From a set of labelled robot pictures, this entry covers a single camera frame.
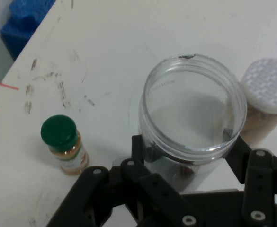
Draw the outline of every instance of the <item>white cap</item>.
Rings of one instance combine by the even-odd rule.
[[[253,62],[241,83],[252,106],[268,114],[277,114],[277,59]]]

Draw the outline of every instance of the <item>white table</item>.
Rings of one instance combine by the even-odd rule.
[[[0,226],[45,226],[77,179],[42,142],[46,118],[73,118],[90,164],[110,169],[130,154],[148,73],[187,52],[240,79],[254,60],[277,58],[277,1],[57,0],[2,82],[18,90],[0,86]],[[277,127],[260,146],[277,155]],[[224,162],[199,189],[225,188],[243,187]],[[106,226],[135,226],[124,213]]]

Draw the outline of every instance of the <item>green cap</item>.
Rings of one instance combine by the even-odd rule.
[[[51,149],[60,153],[70,150],[78,139],[75,122],[65,115],[48,118],[43,123],[40,134]]]

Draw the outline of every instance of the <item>red mark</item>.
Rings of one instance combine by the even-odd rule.
[[[0,83],[0,85],[3,86],[3,87],[8,87],[8,88],[14,89],[14,90],[19,90],[18,87],[13,87],[13,86],[10,86],[10,85],[8,85],[8,84]]]

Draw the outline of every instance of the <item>spice bottle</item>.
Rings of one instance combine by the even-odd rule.
[[[89,164],[75,122],[67,116],[55,115],[42,125],[41,136],[68,175],[80,174]]]
[[[277,59],[253,62],[241,83],[248,102],[241,136],[256,146],[277,126]]]

